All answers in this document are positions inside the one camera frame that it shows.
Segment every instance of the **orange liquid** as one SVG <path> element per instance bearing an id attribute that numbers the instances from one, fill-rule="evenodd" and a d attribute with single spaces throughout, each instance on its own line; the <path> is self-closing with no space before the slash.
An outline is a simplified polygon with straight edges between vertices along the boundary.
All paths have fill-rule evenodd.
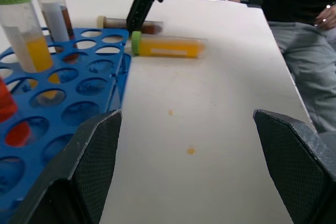
<path id="1" fill-rule="evenodd" d="M 141 38 L 140 55 L 172 58 L 198 58 L 204 50 L 199 40 Z"/>
<path id="2" fill-rule="evenodd" d="M 0 123 L 9 119 L 17 111 L 17 106 L 12 95 L 6 88 L 6 84 L 0 78 Z M 27 122 L 22 122 L 13 127 L 6 135 L 6 144 L 10 146 L 24 146 L 30 134 Z"/>
<path id="3" fill-rule="evenodd" d="M 50 56 L 47 42 L 44 37 L 28 41 L 26 46 L 37 72 L 45 71 L 53 66 L 53 59 Z M 53 74 L 50 76 L 49 81 L 52 83 L 59 83 L 58 75 Z M 36 82 L 30 83 L 30 85 L 34 88 Z M 57 91 L 48 91 L 43 93 L 43 96 L 52 99 L 55 97 L 56 92 Z"/>

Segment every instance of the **tube with yellow liquid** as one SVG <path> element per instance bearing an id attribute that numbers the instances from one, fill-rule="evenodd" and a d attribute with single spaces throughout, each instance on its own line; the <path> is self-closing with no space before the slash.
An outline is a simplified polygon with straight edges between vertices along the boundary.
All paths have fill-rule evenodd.
<path id="1" fill-rule="evenodd" d="M 0 0 L 0 10 L 0 23 L 22 69 L 35 73 L 51 68 L 53 61 L 32 0 Z M 52 75 L 49 81 L 59 83 L 58 76 Z M 37 82 L 30 81 L 30 85 L 34 88 Z M 47 91 L 38 100 L 48 103 L 58 95 L 57 91 Z"/>
<path id="2" fill-rule="evenodd" d="M 204 48 L 202 39 L 132 33 L 132 51 L 139 56 L 197 59 Z"/>

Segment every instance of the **yellow liquid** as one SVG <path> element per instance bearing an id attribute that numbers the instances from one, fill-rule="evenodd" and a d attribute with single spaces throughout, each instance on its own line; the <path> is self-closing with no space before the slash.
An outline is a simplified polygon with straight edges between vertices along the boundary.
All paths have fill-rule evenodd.
<path id="1" fill-rule="evenodd" d="M 33 64 L 37 72 L 45 71 L 53 66 L 53 59 L 48 50 L 47 42 L 44 37 L 36 40 L 28 41 L 26 43 L 30 57 L 32 58 Z M 58 75 L 53 74 L 50 76 L 49 81 L 52 83 L 60 83 Z M 32 81 L 30 85 L 32 88 L 36 86 L 36 81 Z M 55 97 L 57 91 L 44 92 L 43 96 L 52 99 Z"/>
<path id="2" fill-rule="evenodd" d="M 141 38 L 139 54 L 142 56 L 198 58 L 203 50 L 204 44 L 199 40 Z"/>

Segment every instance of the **tube with orange liquid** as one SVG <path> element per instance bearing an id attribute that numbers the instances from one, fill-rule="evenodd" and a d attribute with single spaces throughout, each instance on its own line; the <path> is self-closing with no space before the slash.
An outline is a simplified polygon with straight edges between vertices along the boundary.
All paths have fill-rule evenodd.
<path id="1" fill-rule="evenodd" d="M 53 66 L 32 0 L 0 0 L 0 23 L 25 72 L 42 72 Z M 49 80 L 59 83 L 56 74 Z M 36 84 L 35 81 L 30 82 L 32 87 Z M 56 95 L 57 91 L 44 92 L 39 100 L 53 100 Z"/>
<path id="2" fill-rule="evenodd" d="M 196 59 L 204 48 L 202 39 L 132 33 L 132 51 L 139 56 Z"/>
<path id="3" fill-rule="evenodd" d="M 0 78 L 0 124 L 11 118 L 17 112 L 17 105 L 6 84 Z M 30 127 L 27 122 L 14 126 L 6 135 L 6 144 L 14 147 L 24 146 L 30 135 Z"/>

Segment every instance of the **test tube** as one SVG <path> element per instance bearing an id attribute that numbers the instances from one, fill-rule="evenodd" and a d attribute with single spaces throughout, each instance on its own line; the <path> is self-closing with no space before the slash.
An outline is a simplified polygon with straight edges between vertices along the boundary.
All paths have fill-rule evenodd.
<path id="1" fill-rule="evenodd" d="M 0 23 L 12 49 L 25 72 L 45 71 L 53 66 L 46 40 L 39 25 L 32 0 L 0 0 Z M 56 74 L 50 82 L 59 83 Z M 53 99 L 56 91 L 43 93 Z"/>
<path id="2" fill-rule="evenodd" d="M 5 122 L 17 112 L 17 105 L 6 84 L 0 77 L 0 123 Z M 17 124 L 6 135 L 6 143 L 10 146 L 24 146 L 30 135 L 30 127 L 27 122 Z"/>
<path id="3" fill-rule="evenodd" d="M 65 0 L 37 0 L 41 8 L 44 20 L 48 26 L 51 39 L 53 41 L 69 41 L 74 39 L 69 12 Z M 56 52 L 61 52 L 62 48 L 56 47 Z M 67 63 L 74 63 L 78 55 L 70 55 L 63 59 Z"/>
<path id="4" fill-rule="evenodd" d="M 135 55 L 199 58 L 204 48 L 202 39 L 147 35 L 139 31 L 132 33 L 132 51 Z"/>
<path id="5" fill-rule="evenodd" d="M 106 18 L 99 16 L 97 18 L 98 28 L 120 28 L 127 29 L 126 19 L 122 18 Z M 143 34 L 159 34 L 162 32 L 163 22 L 158 21 L 145 21 L 140 29 Z"/>

